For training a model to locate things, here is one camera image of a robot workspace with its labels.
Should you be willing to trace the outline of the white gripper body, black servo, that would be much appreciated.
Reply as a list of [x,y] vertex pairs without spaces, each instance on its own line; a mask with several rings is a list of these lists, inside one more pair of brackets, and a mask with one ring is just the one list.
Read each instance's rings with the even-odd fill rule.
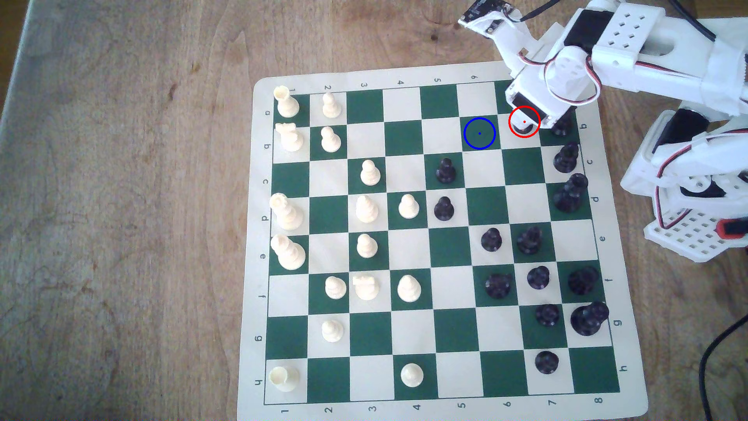
[[539,61],[519,49],[506,51],[513,82],[506,100],[513,107],[512,129],[551,129],[566,120],[569,110],[593,102],[600,85],[592,76],[589,55],[578,46],[563,46]]

